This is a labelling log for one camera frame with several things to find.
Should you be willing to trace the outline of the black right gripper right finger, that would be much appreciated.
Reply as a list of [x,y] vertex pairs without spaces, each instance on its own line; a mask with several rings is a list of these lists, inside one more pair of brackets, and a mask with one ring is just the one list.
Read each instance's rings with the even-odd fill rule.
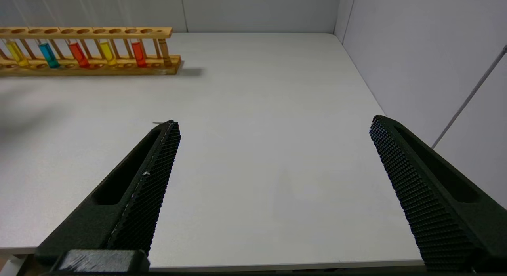
[[506,209],[400,122],[376,115],[369,134],[426,271],[506,273]]

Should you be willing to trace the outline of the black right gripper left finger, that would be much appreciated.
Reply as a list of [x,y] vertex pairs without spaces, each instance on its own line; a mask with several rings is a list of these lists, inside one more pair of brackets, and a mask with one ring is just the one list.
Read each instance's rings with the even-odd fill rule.
[[42,265],[71,249],[148,254],[181,141],[179,123],[154,127],[36,248]]

